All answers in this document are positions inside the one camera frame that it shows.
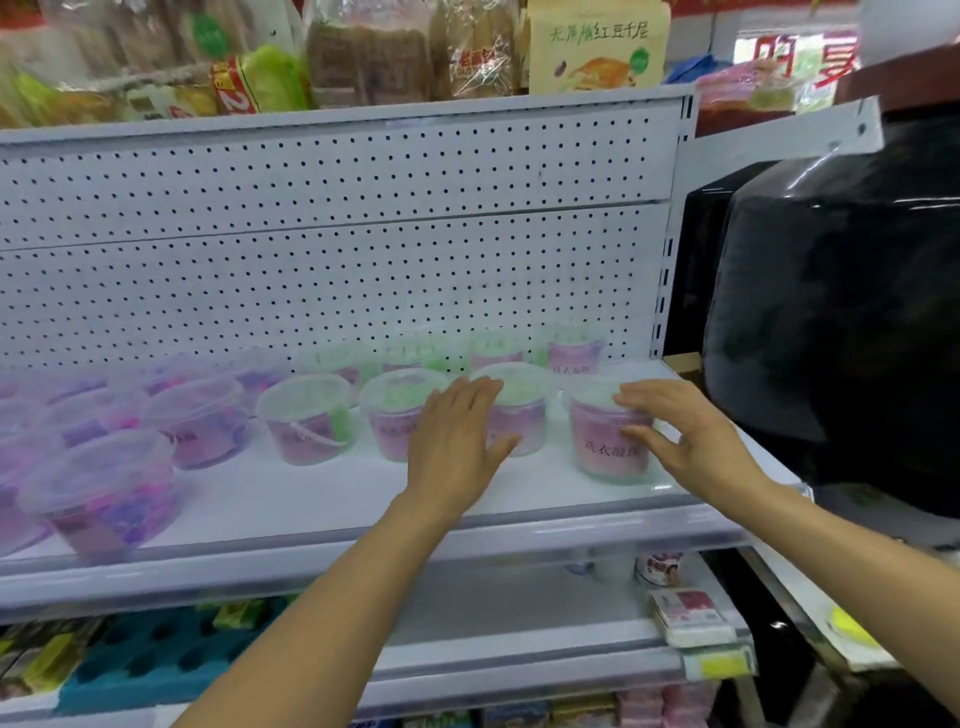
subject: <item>person's right hand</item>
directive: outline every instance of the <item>person's right hand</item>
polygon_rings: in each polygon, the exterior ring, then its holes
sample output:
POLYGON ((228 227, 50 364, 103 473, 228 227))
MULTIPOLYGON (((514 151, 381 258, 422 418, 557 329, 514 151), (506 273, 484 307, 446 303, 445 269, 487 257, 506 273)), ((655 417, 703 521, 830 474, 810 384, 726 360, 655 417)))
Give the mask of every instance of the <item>person's right hand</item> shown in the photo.
POLYGON ((682 379, 647 379, 620 385, 613 401, 664 420, 681 434, 670 442, 652 427, 624 427, 646 445, 684 488, 721 507, 770 483, 737 434, 736 427, 693 384, 682 379))

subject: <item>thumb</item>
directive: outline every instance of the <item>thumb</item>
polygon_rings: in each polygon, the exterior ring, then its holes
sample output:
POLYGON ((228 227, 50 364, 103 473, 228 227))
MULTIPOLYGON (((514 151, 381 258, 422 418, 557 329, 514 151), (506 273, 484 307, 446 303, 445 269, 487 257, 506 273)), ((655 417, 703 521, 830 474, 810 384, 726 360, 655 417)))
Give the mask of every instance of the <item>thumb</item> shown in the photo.
POLYGON ((520 444, 520 440, 522 439, 522 435, 507 435, 506 437, 501 437, 487 448, 487 469, 490 472, 491 478, 493 478, 493 475, 499 467, 503 465, 503 461, 510 457, 510 453, 514 451, 514 448, 520 444))
POLYGON ((671 443, 652 427, 630 425, 624 427, 621 431, 632 440, 638 440, 647 446, 647 448, 657 456, 660 463, 671 473, 681 466, 680 446, 671 443))

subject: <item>tray hole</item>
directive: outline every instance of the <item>tray hole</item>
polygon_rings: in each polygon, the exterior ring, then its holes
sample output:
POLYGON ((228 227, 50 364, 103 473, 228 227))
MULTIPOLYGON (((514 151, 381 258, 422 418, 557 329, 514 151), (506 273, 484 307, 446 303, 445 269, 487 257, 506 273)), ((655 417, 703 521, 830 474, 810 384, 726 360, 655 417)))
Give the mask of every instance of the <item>tray hole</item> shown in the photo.
POLYGON ((77 682, 81 685, 91 683, 110 669, 110 658, 103 657, 77 668, 77 682))
POLYGON ((150 633, 150 639, 159 643, 164 640, 169 640, 175 634, 177 634, 177 624, 171 619, 168 619, 154 627, 154 631, 150 633))
POLYGON ((244 650, 247 649, 247 647, 249 647, 251 644, 253 644, 253 640, 244 640, 240 644, 235 644, 230 649, 230 652, 227 653, 227 662, 232 665, 233 661, 240 657, 244 650))
POLYGON ((127 663, 127 674, 130 677, 143 677, 156 667, 156 655, 153 652, 144 652, 127 663))
POLYGON ((210 637, 217 634, 217 628, 213 626, 213 619, 216 617, 204 617, 200 620, 200 634, 204 637, 210 637))
POLYGON ((104 636, 105 644, 120 644, 126 642, 130 638, 130 630, 125 625, 117 625, 113 627, 109 632, 104 636))
POLYGON ((202 649, 191 649, 177 661, 177 667, 183 672, 193 672, 204 663, 204 651, 202 649))

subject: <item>price tag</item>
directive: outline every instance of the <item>price tag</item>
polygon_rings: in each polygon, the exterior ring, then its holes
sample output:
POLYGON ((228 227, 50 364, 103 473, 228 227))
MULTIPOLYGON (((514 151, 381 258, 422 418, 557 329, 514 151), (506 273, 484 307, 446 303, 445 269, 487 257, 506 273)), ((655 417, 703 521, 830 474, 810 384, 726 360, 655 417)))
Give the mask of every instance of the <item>price tag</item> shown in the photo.
POLYGON ((685 650, 683 656, 684 673, 691 682, 726 680, 756 673, 754 650, 748 644, 685 650))

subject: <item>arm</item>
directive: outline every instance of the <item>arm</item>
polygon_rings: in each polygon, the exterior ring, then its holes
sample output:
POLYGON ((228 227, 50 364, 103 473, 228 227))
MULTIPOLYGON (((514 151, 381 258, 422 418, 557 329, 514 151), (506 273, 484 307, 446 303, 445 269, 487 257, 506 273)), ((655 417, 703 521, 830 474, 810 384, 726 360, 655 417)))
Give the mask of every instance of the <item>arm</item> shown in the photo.
POLYGON ((502 386, 458 379, 430 396, 411 438, 406 490, 176 728, 344 728, 352 720, 414 577, 519 442, 486 449, 502 386))
POLYGON ((960 571, 844 521, 768 478, 735 427, 692 384, 624 384, 614 399, 666 420, 674 444, 628 427, 690 493, 790 560, 960 716, 960 571))

